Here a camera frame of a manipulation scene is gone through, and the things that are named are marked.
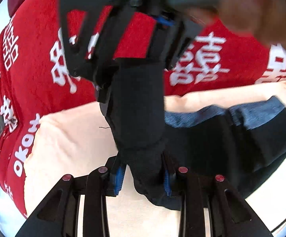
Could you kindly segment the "person's right hand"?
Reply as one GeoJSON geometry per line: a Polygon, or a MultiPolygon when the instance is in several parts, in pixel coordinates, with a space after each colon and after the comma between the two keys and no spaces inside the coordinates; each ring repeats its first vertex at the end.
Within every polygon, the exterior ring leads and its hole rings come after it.
{"type": "Polygon", "coordinates": [[[189,6],[194,22],[208,25],[215,17],[233,33],[250,34],[260,43],[286,50],[286,0],[220,0],[216,9],[189,6]]]}

